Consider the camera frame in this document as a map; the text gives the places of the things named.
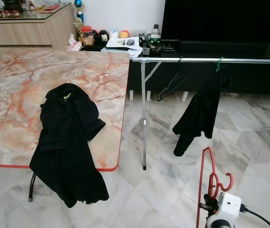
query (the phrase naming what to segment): table top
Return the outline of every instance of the table top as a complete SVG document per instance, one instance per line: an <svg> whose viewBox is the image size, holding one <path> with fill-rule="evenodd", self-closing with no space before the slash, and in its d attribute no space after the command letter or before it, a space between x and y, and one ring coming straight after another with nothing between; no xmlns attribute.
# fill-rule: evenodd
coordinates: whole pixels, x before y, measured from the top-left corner
<svg viewBox="0 0 270 228"><path fill-rule="evenodd" d="M38 10L34 10L34 11L23 11L19 17L11 17L11 18L7 18L7 17L3 17L0 18L0 21L7 21L7 20L45 20L47 18L49 18L50 16L54 15L55 13L59 12L61 9L63 9L64 7L68 6L70 3L62 3L62 6L57 9L55 12L53 13L40 13L43 9L45 9L47 6L50 6L51 4L47 4L45 7L38 9Z"/></svg>
<svg viewBox="0 0 270 228"><path fill-rule="evenodd" d="M28 168L42 130L40 105L63 84L81 87L105 127L89 142L96 168L118 166L128 53L18 50L0 55L0 167Z"/></svg>

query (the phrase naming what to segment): green hanger hook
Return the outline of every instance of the green hanger hook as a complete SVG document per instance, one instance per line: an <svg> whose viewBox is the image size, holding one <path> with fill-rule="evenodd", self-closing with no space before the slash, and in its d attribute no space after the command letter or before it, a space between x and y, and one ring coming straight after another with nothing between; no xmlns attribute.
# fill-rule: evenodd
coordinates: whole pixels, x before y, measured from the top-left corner
<svg viewBox="0 0 270 228"><path fill-rule="evenodd" d="M223 57L220 58L220 60L217 62L217 69L216 69L216 73L218 72L218 70L220 69L220 63L223 60Z"/></svg>

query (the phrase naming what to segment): television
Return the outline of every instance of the television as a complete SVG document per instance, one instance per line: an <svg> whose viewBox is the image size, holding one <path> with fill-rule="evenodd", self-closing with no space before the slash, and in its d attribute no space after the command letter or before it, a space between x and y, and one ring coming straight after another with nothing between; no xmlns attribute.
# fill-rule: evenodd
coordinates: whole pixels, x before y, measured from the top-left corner
<svg viewBox="0 0 270 228"><path fill-rule="evenodd" d="M270 43L270 1L166 0L161 39Z"/></svg>

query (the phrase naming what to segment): trophy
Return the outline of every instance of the trophy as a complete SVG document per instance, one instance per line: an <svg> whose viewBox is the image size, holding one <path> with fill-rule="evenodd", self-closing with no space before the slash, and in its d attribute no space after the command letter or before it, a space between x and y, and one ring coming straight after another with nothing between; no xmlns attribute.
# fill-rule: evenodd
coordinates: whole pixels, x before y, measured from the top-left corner
<svg viewBox="0 0 270 228"><path fill-rule="evenodd" d="M84 16L81 12L84 8L84 4L81 2L81 0L74 0L73 7L77 10L77 17L81 19L82 23L84 23Z"/></svg>

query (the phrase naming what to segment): black garment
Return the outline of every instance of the black garment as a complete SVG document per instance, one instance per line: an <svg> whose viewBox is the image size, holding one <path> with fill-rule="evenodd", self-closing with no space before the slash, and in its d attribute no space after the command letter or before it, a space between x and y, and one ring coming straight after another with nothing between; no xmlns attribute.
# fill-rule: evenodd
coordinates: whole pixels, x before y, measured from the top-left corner
<svg viewBox="0 0 270 228"><path fill-rule="evenodd" d="M87 141L105 126L98 109L78 86L52 89L41 105L43 129L31 159L32 171L71 208L109 198L96 170Z"/></svg>
<svg viewBox="0 0 270 228"><path fill-rule="evenodd" d="M211 72L208 82L195 94L173 128L173 132L180 135L174 149L176 156L182 156L194 138L201 136L201 131L205 133L206 138L212 138L221 88L229 86L227 69L220 68L217 73L214 69Z"/></svg>

